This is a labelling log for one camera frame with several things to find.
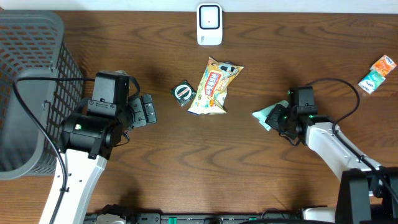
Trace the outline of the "teal white packet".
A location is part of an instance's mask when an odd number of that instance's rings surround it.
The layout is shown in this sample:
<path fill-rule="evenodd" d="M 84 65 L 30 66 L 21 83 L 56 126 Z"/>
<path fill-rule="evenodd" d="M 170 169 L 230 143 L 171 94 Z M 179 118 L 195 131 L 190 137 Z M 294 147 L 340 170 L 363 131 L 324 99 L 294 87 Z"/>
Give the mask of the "teal white packet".
<path fill-rule="evenodd" d="M 371 70 L 358 83 L 358 86 L 361 87 L 366 93 L 371 94 L 385 81 L 385 79 L 386 78 L 376 70 Z"/>

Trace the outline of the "green snack packet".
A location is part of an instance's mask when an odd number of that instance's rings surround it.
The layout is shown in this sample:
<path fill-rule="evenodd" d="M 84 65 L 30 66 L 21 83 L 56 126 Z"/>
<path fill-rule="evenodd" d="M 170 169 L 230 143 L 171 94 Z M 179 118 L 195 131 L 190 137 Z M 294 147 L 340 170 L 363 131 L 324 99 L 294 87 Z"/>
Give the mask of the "green snack packet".
<path fill-rule="evenodd" d="M 270 112 L 275 108 L 276 105 L 281 104 L 282 106 L 284 106 L 285 108 L 288 107 L 289 103 L 286 100 L 282 100 L 276 104 L 270 105 L 264 109 L 261 109 L 259 111 L 255 111 L 252 113 L 252 115 L 258 119 L 259 123 L 265 128 L 266 131 L 270 131 L 271 127 L 266 124 L 266 119 L 268 117 L 268 115 L 270 114 Z"/>

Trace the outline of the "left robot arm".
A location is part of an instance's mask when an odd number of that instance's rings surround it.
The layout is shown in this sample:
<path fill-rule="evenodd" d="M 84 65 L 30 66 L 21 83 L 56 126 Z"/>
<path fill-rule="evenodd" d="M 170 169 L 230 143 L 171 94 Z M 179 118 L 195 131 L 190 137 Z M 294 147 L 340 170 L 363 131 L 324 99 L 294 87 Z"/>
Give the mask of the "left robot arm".
<path fill-rule="evenodd" d="M 113 148 L 134 128 L 157 122 L 152 97 L 123 70 L 96 74 L 93 95 L 61 123 L 58 162 L 41 223 L 83 223 Z"/>

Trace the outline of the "dark green Zam-Buk box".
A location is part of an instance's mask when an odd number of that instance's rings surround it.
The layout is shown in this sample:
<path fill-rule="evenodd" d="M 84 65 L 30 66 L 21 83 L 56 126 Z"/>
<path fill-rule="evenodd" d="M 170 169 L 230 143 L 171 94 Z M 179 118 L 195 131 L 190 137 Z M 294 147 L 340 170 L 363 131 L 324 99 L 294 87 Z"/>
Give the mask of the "dark green Zam-Buk box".
<path fill-rule="evenodd" d="M 174 96 L 180 106 L 185 106 L 194 99 L 197 94 L 194 88 L 186 80 L 172 88 L 170 93 Z"/>

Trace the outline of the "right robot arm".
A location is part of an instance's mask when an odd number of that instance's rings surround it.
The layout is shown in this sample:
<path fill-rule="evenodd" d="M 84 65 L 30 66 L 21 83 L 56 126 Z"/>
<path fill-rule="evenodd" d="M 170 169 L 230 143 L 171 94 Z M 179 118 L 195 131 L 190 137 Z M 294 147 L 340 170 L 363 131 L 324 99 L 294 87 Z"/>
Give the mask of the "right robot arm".
<path fill-rule="evenodd" d="M 397 168 L 385 167 L 356 147 L 336 122 L 318 113 L 313 88 L 288 91 L 267 107 L 265 123 L 294 146 L 317 153 L 340 181 L 333 208 L 302 209 L 304 223 L 397 223 Z"/>

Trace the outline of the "orange red snack packet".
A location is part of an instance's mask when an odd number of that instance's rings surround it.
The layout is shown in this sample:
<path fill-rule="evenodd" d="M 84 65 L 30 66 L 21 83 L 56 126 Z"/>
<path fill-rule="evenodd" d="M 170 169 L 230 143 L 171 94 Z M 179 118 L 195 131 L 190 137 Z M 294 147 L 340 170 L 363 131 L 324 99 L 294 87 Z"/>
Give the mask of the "orange red snack packet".
<path fill-rule="evenodd" d="M 396 66 L 397 64 L 390 57 L 383 55 L 379 60 L 372 64 L 370 70 L 374 70 L 385 77 L 390 74 Z"/>

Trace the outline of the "large orange white snack bag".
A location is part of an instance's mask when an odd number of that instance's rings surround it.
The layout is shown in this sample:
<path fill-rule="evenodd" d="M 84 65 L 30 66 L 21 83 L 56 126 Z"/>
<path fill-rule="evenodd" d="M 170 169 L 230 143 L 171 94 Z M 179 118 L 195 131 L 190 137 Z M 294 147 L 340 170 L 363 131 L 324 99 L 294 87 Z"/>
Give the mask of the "large orange white snack bag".
<path fill-rule="evenodd" d="M 243 68 L 231 62 L 219 62 L 209 56 L 198 85 L 197 95 L 187 112 L 195 115 L 225 114 L 224 102 L 228 94 L 227 87 Z"/>

